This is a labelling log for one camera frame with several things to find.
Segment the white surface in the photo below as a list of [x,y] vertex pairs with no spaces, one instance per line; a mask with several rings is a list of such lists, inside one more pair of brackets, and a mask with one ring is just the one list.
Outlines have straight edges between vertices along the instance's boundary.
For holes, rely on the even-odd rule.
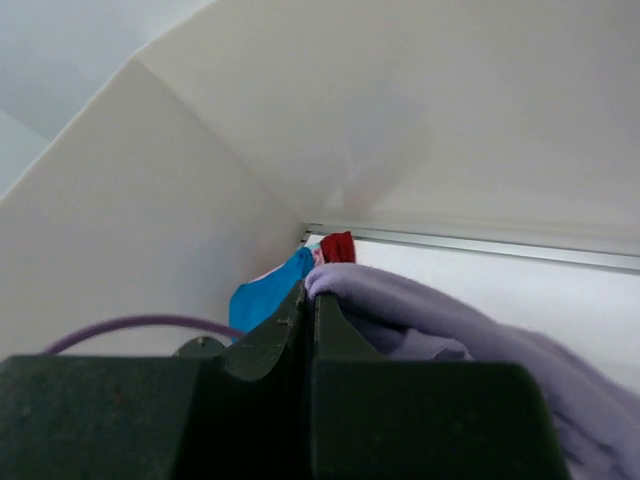
[[[312,235],[308,243],[322,237]],[[640,276],[356,240],[357,261],[437,288],[493,319],[546,333],[640,392]]]
[[51,141],[135,50],[206,3],[3,1],[0,110]]
[[220,0],[140,58],[305,220],[638,252],[639,22],[633,0]]
[[[241,282],[304,227],[135,60],[0,203],[0,356],[97,320],[227,322]],[[75,352],[172,354],[193,331],[126,331]]]
[[0,110],[0,198],[48,143]]

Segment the red cloth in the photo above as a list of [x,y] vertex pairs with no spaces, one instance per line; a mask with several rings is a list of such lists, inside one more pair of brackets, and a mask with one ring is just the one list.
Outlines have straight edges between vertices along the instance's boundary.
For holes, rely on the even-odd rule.
[[332,233],[320,240],[322,255],[329,263],[356,263],[356,247],[351,232]]

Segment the silver metal edge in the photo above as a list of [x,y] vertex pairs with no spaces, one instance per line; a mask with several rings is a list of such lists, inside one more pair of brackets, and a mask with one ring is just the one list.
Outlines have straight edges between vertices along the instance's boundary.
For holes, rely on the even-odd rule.
[[442,237],[423,235],[418,233],[394,232],[368,228],[335,227],[317,223],[309,224],[308,235],[329,235],[335,232],[349,230],[354,238],[374,240],[378,242],[415,245],[430,248],[444,248],[449,250],[463,250],[469,252],[506,255],[511,257],[549,260],[554,262],[571,263],[602,267],[615,270],[626,270],[640,273],[640,257],[615,253],[591,252],[585,250],[570,250],[563,248],[539,247],[516,243],[493,242],[487,240],[472,240],[467,238]]

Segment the white bin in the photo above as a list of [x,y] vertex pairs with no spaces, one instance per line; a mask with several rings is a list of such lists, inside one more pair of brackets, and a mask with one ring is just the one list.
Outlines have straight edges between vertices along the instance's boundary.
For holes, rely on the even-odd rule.
[[[214,2],[137,52],[2,199],[0,355],[121,315],[226,323],[234,289],[310,223],[637,265],[638,13],[622,0]],[[535,318],[547,296],[575,298],[564,337],[640,372],[638,277],[584,272],[602,317],[584,329],[566,282],[489,291],[480,276],[462,300],[504,295]],[[193,335],[126,331],[74,351],[170,354]]]

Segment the lavender fabric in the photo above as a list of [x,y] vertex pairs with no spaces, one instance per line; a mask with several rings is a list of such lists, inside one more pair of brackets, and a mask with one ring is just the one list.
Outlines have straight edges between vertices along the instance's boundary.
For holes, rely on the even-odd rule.
[[393,359],[511,362],[535,378],[571,471],[580,479],[640,480],[640,397],[541,333],[500,325],[448,295],[398,275],[330,264],[306,279]]

